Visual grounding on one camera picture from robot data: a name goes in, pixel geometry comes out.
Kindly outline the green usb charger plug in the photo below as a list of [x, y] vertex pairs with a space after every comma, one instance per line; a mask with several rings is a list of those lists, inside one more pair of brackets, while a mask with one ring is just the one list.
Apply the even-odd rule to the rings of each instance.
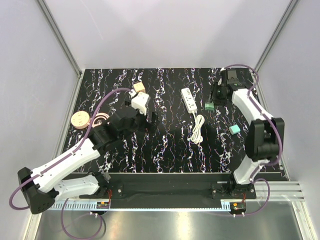
[[205, 109], [206, 111], [211, 111], [211, 112], [213, 112], [213, 111], [215, 110], [215, 105], [214, 105], [213, 102], [207, 101], [207, 102], [205, 103], [205, 105], [204, 105], [204, 109]]

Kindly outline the light teal charger cube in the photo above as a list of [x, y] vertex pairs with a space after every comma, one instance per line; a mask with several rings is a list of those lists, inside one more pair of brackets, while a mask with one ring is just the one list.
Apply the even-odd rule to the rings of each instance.
[[241, 132], [241, 129], [237, 124], [230, 126], [228, 129], [232, 135], [236, 135]]

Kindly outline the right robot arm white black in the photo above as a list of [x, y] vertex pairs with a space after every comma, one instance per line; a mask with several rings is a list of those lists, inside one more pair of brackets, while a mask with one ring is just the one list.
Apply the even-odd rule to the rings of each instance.
[[273, 117], [261, 106], [250, 88], [240, 83], [234, 69], [221, 69], [220, 81], [211, 87], [209, 99], [218, 106], [232, 102], [249, 124], [244, 159], [226, 185], [228, 195], [236, 199], [249, 191], [255, 176], [263, 167], [279, 162], [283, 151], [285, 122], [281, 117]]

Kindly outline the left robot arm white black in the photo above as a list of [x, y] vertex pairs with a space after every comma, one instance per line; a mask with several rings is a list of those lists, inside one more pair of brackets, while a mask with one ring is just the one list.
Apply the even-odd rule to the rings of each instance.
[[153, 112], [147, 120], [150, 96], [140, 92], [107, 120], [91, 129], [74, 147], [50, 162], [34, 168], [21, 168], [17, 172], [21, 192], [27, 208], [36, 215], [49, 209], [55, 202], [72, 197], [103, 198], [108, 193], [108, 181], [91, 173], [82, 178], [65, 180], [80, 166], [104, 156], [136, 131], [153, 132], [159, 124]]

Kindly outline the beige cube socket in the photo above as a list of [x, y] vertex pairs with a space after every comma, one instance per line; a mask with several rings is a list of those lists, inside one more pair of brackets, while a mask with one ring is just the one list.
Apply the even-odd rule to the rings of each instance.
[[133, 90], [136, 93], [146, 93], [146, 88], [142, 82], [137, 82], [133, 85]]

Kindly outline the white power strip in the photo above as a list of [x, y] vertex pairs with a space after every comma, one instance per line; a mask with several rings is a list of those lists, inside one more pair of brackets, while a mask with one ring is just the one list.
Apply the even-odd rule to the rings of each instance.
[[187, 112], [189, 114], [195, 114], [197, 112], [197, 105], [195, 102], [195, 99], [190, 91], [189, 88], [183, 88], [181, 89], [181, 96], [182, 96], [182, 100], [184, 102], [184, 105], [187, 109]]

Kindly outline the round pink power socket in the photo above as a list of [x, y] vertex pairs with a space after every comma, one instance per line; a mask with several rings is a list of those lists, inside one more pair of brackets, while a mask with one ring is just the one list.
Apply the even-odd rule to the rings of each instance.
[[71, 124], [79, 130], [88, 127], [90, 121], [91, 117], [86, 111], [77, 111], [71, 116], [70, 119]]

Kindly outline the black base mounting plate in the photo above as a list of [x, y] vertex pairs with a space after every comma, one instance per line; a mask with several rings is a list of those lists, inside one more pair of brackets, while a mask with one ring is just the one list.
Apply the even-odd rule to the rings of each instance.
[[257, 198], [253, 185], [246, 193], [228, 194], [228, 173], [111, 173], [105, 184], [112, 209], [211, 209], [222, 200]]

